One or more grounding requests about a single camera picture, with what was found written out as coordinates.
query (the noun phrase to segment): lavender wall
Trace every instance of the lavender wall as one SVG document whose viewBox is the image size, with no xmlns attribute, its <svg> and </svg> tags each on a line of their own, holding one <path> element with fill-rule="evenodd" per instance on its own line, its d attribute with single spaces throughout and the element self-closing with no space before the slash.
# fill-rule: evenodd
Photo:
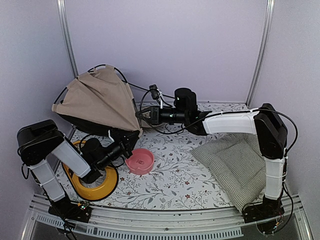
<svg viewBox="0 0 320 240">
<path fill-rule="evenodd" d="M 68 0 L 79 72 L 116 66 L 128 81 L 201 101 L 242 102 L 257 62 L 267 1 Z M 142 93 L 134 91 L 137 99 Z"/>
<path fill-rule="evenodd" d="M 0 7 L 0 239 L 17 240 L 35 186 L 24 180 L 17 131 L 52 118 L 52 102 L 72 72 L 63 42 L 57 1 L 2 1 Z"/>
<path fill-rule="evenodd" d="M 271 33 L 252 107 L 269 102 L 297 124 L 289 153 L 288 184 L 299 193 L 314 239 L 320 239 L 320 5 L 282 0 L 274 6 Z M 290 126 L 289 143 L 294 137 Z"/>
</svg>

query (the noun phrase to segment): beige fabric tent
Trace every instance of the beige fabric tent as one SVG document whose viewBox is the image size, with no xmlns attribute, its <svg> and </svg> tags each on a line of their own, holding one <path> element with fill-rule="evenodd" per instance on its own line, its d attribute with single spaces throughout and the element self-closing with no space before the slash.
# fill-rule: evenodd
<svg viewBox="0 0 320 240">
<path fill-rule="evenodd" d="M 126 131 L 139 130 L 142 134 L 130 86 L 118 77 L 113 66 L 85 72 L 75 78 L 67 89 L 64 100 L 53 104 L 52 111 L 69 122 L 83 127 L 93 124 Z"/>
</svg>

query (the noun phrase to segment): floral mat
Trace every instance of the floral mat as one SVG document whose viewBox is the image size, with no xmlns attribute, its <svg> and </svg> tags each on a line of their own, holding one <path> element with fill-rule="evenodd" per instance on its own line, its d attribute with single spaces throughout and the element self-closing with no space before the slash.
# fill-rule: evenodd
<svg viewBox="0 0 320 240">
<path fill-rule="evenodd" d="M 246 110 L 245 104 L 199 103 L 202 111 Z M 161 131 L 176 131 L 180 124 L 161 125 Z M 82 139 L 86 133 L 76 131 L 72 142 Z M 163 135 L 153 129 L 145 129 L 135 148 L 145 148 L 154 154 L 150 173 L 135 175 L 124 164 L 119 167 L 119 182 L 115 191 L 95 205 L 148 210 L 190 210 L 231 207 L 227 194 L 219 186 L 209 170 L 196 161 L 190 150 L 224 136 L 217 133 L 196 136 L 188 131 Z M 110 144 L 108 137 L 97 136 L 103 146 Z M 61 164 L 56 172 L 59 182 L 74 201 L 81 201 L 71 186 Z"/>
</svg>

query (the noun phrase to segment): enclosure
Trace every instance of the enclosure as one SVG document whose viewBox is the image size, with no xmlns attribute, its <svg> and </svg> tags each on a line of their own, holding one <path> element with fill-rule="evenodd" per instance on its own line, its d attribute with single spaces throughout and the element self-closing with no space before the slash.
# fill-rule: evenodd
<svg viewBox="0 0 320 240">
<path fill-rule="evenodd" d="M 294 208 L 286 228 L 270 238 L 318 239 L 319 11 L 315 0 L 4 2 L 0 239 L 64 239 L 56 231 L 64 230 L 64 222 L 48 214 L 42 189 L 21 175 L 16 136 L 23 126 L 53 119 L 72 142 L 81 140 L 86 133 L 51 107 L 74 78 L 101 64 L 115 66 L 136 86 L 157 84 L 165 95 L 189 88 L 201 111 L 246 111 L 271 103 L 290 116 L 299 130 L 286 176 Z M 131 89 L 139 106 L 145 91 Z M 147 97 L 145 105 L 150 104 Z M 291 143 L 295 129 L 283 121 Z M 169 132 L 180 128 L 160 126 Z M 153 153 L 152 171 L 135 175 L 125 164 L 118 168 L 116 189 L 92 202 L 89 223 L 70 221 L 77 238 L 264 239 L 256 222 L 244 222 L 210 170 L 189 153 L 225 135 L 144 130 L 135 148 Z M 110 144 L 107 137 L 98 139 Z M 61 163 L 48 161 L 71 200 L 81 201 Z M 288 196 L 282 205 L 287 220 Z"/>
</svg>

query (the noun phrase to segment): plaid fabric pad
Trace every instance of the plaid fabric pad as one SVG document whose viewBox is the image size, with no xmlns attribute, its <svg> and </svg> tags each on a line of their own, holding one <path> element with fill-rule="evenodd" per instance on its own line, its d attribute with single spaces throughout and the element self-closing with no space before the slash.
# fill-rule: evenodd
<svg viewBox="0 0 320 240">
<path fill-rule="evenodd" d="M 256 135 L 231 133 L 190 152 L 210 170 L 240 212 L 266 186 L 266 164 Z"/>
</svg>

